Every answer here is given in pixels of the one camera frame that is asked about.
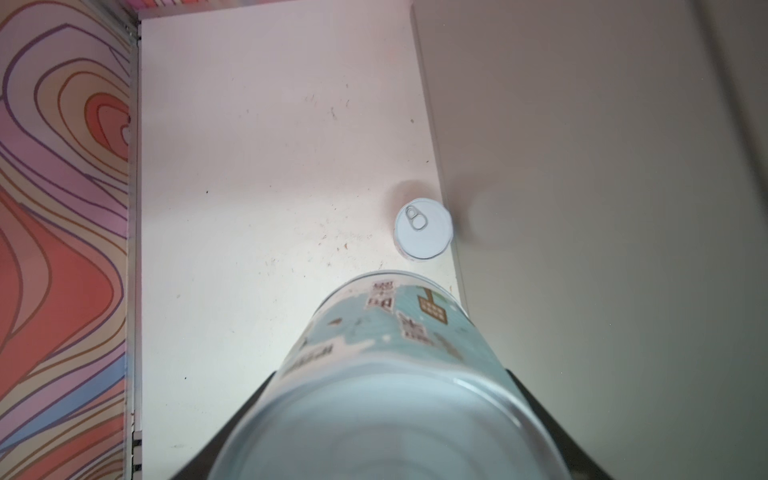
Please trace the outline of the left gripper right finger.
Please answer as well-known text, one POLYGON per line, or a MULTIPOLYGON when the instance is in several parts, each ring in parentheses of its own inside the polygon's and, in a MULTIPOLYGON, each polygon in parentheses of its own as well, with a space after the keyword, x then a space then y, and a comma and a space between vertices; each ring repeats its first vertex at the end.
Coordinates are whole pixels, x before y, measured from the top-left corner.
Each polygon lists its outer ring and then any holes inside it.
POLYGON ((507 373, 530 405, 533 413, 543 424, 563 458, 572 479, 612 480, 612 477, 598 465, 582 447, 551 416, 526 386, 509 370, 507 373))

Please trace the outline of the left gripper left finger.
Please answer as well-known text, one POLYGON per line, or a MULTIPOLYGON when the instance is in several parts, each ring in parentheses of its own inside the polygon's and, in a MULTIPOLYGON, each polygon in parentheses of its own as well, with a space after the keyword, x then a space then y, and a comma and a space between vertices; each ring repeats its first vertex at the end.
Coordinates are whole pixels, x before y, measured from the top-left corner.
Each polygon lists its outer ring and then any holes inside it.
POLYGON ((238 423, 258 402, 275 373, 270 374, 260 387, 248 398, 240 409, 227 421, 216 435, 177 473, 172 480, 207 480, 217 457, 238 423))

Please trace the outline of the white lid can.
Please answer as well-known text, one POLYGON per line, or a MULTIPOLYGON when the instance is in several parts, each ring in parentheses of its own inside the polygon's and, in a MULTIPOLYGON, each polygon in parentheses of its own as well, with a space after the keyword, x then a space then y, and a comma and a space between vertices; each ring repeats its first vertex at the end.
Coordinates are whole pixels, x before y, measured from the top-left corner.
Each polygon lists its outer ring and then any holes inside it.
POLYGON ((427 261, 441 256, 449 249, 453 236, 450 212, 433 199, 414 199, 395 218, 395 245, 410 260, 427 261))
POLYGON ((214 479, 566 479, 554 441, 460 303, 404 271, 318 307, 214 479))

